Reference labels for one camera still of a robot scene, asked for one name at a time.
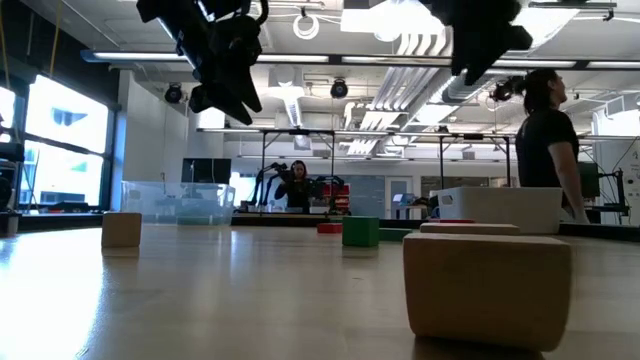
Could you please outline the black equipment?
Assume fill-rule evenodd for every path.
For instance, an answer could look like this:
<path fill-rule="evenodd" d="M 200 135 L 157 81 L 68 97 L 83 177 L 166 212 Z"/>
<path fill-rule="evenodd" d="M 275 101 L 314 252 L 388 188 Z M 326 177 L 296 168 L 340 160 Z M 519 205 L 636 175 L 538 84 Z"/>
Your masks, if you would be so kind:
<path fill-rule="evenodd" d="M 22 144 L 0 143 L 0 239 L 13 237 L 22 218 L 14 207 L 17 176 L 23 161 Z"/>

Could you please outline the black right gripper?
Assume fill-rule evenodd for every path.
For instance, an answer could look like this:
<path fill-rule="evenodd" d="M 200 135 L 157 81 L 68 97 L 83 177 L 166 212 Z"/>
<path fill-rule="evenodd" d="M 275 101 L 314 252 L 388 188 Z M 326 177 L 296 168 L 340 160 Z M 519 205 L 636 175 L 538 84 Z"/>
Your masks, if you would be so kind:
<path fill-rule="evenodd" d="M 518 0 L 422 0 L 431 15 L 453 27 L 451 73 L 473 85 L 506 52 L 529 50 L 533 38 L 511 22 L 520 12 Z M 486 29 L 494 29 L 494 36 Z"/>

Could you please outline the person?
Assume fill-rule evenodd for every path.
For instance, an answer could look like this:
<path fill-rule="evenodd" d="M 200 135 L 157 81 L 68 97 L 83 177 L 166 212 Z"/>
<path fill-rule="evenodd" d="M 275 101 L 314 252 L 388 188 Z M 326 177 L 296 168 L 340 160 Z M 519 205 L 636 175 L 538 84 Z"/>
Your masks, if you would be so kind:
<path fill-rule="evenodd" d="M 294 161 L 290 168 L 280 175 L 281 182 L 276 188 L 274 198 L 287 197 L 286 207 L 293 212 L 309 214 L 311 198 L 315 184 L 308 177 L 307 167 L 301 160 Z"/>
<path fill-rule="evenodd" d="M 587 224 L 579 142 L 569 116 L 560 110 L 567 101 L 562 77 L 552 69 L 537 69 L 523 80 L 526 118 L 516 134 L 518 176 L 522 187 L 560 188 L 562 209 L 573 221 Z"/>

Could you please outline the red storage bins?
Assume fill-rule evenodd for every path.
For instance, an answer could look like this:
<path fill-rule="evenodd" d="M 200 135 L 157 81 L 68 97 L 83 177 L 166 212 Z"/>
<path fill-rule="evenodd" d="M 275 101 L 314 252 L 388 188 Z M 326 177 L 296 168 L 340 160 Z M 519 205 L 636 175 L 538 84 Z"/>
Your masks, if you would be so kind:
<path fill-rule="evenodd" d="M 324 184 L 322 194 L 323 200 L 330 210 L 343 213 L 350 210 L 351 191 L 349 184 Z"/>

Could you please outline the silver ventilation duct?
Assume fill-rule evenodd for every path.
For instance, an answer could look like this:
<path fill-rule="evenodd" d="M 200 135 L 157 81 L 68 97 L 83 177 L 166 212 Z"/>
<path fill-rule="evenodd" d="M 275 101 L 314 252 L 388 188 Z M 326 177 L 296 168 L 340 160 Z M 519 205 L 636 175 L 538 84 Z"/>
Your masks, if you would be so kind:
<path fill-rule="evenodd" d="M 558 1 L 552 0 L 518 0 L 520 2 L 520 12 L 511 22 L 511 25 L 523 26 L 532 36 L 533 43 L 529 50 L 508 51 L 506 54 L 529 55 L 545 43 L 554 38 L 577 14 L 576 8 L 561 6 Z M 495 40 L 494 29 L 486 29 Z M 463 76 L 455 76 L 447 90 L 443 93 L 443 100 L 447 103 L 460 103 L 475 96 L 479 91 L 490 86 L 495 81 L 508 79 L 510 77 L 522 77 L 523 69 L 498 69 L 493 65 L 496 62 L 490 58 L 491 66 L 484 74 L 471 86 L 464 84 Z"/>

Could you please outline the green cube block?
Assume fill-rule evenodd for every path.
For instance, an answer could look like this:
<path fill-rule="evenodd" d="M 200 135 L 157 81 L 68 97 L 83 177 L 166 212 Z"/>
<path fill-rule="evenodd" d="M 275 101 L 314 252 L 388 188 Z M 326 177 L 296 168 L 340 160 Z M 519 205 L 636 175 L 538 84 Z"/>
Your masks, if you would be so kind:
<path fill-rule="evenodd" d="M 379 219 L 369 216 L 347 216 L 342 219 L 342 245 L 373 248 L 379 244 Z"/>

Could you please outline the white ceiling light panel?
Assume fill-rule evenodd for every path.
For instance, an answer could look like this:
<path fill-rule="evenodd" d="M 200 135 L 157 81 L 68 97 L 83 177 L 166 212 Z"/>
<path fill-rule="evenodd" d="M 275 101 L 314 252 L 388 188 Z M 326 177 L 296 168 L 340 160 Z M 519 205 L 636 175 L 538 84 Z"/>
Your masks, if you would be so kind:
<path fill-rule="evenodd" d="M 445 26 L 419 0 L 343 0 L 340 30 L 390 42 L 402 34 L 438 34 Z"/>

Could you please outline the LED light bar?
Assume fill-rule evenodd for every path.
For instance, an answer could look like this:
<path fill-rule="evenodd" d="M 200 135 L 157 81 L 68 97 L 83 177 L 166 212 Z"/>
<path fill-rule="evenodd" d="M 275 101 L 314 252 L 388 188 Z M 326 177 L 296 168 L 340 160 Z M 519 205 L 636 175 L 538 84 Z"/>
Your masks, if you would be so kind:
<path fill-rule="evenodd" d="M 183 63 L 184 55 L 163 52 L 116 52 L 82 50 L 81 57 L 91 63 L 164 62 Z M 445 68 L 451 65 L 447 56 L 401 55 L 343 55 L 343 54 L 285 54 L 259 55 L 258 64 L 326 64 L 333 66 L 397 66 Z M 494 65 L 498 69 L 553 68 L 575 71 L 640 71 L 640 60 L 599 59 L 543 59 L 501 58 Z"/>

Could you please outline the large window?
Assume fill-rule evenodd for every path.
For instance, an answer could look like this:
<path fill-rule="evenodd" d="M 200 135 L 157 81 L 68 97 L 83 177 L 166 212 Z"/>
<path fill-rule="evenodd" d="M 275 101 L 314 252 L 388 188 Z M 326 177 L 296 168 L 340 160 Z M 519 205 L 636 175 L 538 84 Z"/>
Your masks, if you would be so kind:
<path fill-rule="evenodd" d="M 110 120 L 106 105 L 42 75 L 19 90 L 0 85 L 0 144 L 22 152 L 11 177 L 19 207 L 100 206 Z"/>

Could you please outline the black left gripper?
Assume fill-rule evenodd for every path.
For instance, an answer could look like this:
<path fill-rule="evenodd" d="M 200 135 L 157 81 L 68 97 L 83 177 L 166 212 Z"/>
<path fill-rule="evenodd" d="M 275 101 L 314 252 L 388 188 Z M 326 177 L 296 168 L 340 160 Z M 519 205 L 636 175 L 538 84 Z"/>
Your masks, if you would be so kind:
<path fill-rule="evenodd" d="M 193 67 L 194 78 L 212 83 L 192 89 L 188 104 L 194 113 L 215 108 L 251 125 L 244 104 L 254 112 L 262 110 L 250 68 L 262 54 L 259 35 L 269 0 L 259 0 L 256 18 L 249 15 L 252 1 L 137 0 L 141 20 L 158 21 L 175 41 L 175 52 Z"/>

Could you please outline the black metal stand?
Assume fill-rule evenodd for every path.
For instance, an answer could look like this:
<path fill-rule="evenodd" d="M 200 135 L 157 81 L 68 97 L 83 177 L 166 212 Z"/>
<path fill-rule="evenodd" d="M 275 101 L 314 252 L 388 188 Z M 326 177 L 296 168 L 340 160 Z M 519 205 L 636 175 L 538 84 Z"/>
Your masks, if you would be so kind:
<path fill-rule="evenodd" d="M 617 213 L 620 216 L 628 216 L 630 214 L 630 206 L 627 204 L 624 191 L 624 172 L 621 168 L 611 173 L 599 174 L 599 178 L 614 179 L 616 183 L 616 201 L 605 203 L 598 207 L 600 212 Z"/>

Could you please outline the black background rig frame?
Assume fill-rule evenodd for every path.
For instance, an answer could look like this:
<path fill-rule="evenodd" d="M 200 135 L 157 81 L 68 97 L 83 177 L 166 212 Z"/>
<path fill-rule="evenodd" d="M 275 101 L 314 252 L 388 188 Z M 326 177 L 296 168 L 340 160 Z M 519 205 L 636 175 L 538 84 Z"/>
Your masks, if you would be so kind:
<path fill-rule="evenodd" d="M 439 150 L 439 166 L 441 188 L 444 188 L 444 154 L 452 144 L 465 143 L 473 146 L 474 144 L 491 144 L 493 149 L 498 149 L 504 154 L 506 168 L 506 186 L 511 187 L 512 171 L 511 171 L 511 137 L 498 134 L 483 133 L 439 133 L 438 134 L 438 150 Z"/>
<path fill-rule="evenodd" d="M 328 145 L 331 150 L 331 175 L 328 177 L 320 176 L 316 179 L 311 179 L 315 184 L 315 192 L 313 193 L 313 197 L 315 199 L 323 200 L 322 189 L 324 184 L 332 184 L 336 183 L 339 185 L 344 185 L 344 181 L 338 176 L 334 175 L 334 147 L 335 147 L 335 132 L 329 130 L 309 130 L 309 129 L 267 129 L 262 130 L 262 152 L 261 152 L 261 162 L 264 165 L 266 160 L 266 149 L 269 145 L 266 143 L 266 136 L 269 133 L 275 133 L 276 136 L 274 140 L 276 140 L 281 134 L 289 134 L 291 136 L 303 136 L 309 137 L 310 135 L 318 135 L 321 139 L 323 139 L 322 135 L 330 135 L 332 137 L 332 143 Z M 258 207 L 264 207 L 268 202 L 269 193 L 272 187 L 272 182 L 275 178 L 280 178 L 280 175 L 287 171 L 290 166 L 287 166 L 285 163 L 272 163 L 269 166 L 263 166 L 263 168 L 259 171 L 256 176 L 256 182 L 254 186 L 254 193 L 252 201 Z M 328 207 L 328 211 L 326 215 L 336 214 L 335 210 L 330 210 Z"/>

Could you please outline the white plastic bin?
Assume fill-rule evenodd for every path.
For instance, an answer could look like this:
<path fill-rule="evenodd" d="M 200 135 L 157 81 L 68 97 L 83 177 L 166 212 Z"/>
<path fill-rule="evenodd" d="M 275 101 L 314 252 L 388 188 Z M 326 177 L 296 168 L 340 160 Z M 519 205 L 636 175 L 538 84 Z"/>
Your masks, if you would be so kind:
<path fill-rule="evenodd" d="M 552 235 L 559 230 L 561 188 L 456 187 L 435 194 L 441 219 L 510 224 L 523 234 Z"/>

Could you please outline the wooden block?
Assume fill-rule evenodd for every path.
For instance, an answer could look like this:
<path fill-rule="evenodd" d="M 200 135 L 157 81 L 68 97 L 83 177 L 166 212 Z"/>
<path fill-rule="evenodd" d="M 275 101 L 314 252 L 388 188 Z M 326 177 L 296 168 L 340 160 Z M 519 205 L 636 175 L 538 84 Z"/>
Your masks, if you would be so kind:
<path fill-rule="evenodd" d="M 141 241 L 142 215 L 107 212 L 102 218 L 102 248 L 138 247 Z"/>
<path fill-rule="evenodd" d="M 413 233 L 403 240 L 418 337 L 552 351 L 568 321 L 572 249 L 536 236 Z"/>
<path fill-rule="evenodd" d="M 484 223 L 423 223 L 421 233 L 475 234 L 475 235 L 519 235 L 520 228 L 511 224 Z"/>

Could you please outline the black aluminium table frame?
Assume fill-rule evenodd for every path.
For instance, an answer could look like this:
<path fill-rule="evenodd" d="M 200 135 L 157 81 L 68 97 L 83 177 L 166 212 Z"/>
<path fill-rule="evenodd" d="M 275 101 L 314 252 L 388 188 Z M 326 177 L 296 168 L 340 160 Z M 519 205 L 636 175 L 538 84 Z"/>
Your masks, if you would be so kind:
<path fill-rule="evenodd" d="M 100 227 L 103 214 L 90 213 L 53 213 L 23 215 L 18 232 L 36 232 Z M 237 214 L 232 216 L 232 226 L 260 227 L 316 227 L 320 223 L 340 222 L 341 216 L 300 214 Z M 383 228 L 419 229 L 427 220 L 380 219 Z M 561 223 L 559 234 L 566 237 L 584 237 L 602 240 L 622 241 L 640 244 L 640 226 L 631 225 L 577 225 Z"/>

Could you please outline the black monitor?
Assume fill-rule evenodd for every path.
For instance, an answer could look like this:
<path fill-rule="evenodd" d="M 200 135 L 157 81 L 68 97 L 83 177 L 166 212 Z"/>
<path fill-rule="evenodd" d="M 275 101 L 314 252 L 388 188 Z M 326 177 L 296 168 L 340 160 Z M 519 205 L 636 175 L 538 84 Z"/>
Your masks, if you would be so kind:
<path fill-rule="evenodd" d="M 184 158 L 181 181 L 183 183 L 229 184 L 231 160 L 226 158 Z"/>
<path fill-rule="evenodd" d="M 579 162 L 582 197 L 594 199 L 600 196 L 599 168 L 593 162 Z"/>

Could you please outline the white ceiling duct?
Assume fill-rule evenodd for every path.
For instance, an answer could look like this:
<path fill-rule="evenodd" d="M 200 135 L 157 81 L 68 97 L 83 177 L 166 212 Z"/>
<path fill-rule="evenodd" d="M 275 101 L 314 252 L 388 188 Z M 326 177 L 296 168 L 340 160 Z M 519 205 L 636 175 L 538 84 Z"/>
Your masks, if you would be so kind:
<path fill-rule="evenodd" d="M 293 65 L 276 65 L 270 69 L 267 94 L 283 101 L 292 127 L 302 126 L 299 100 L 305 96 L 302 71 Z"/>

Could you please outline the clear plastic bin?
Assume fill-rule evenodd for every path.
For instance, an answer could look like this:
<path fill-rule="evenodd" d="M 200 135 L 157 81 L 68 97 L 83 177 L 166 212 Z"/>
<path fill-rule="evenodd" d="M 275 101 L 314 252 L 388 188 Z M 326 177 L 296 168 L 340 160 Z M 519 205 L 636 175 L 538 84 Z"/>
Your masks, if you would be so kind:
<path fill-rule="evenodd" d="M 178 216 L 212 216 L 231 224 L 235 189 L 216 183 L 122 183 L 121 211 L 140 213 L 144 224 L 178 225 Z"/>

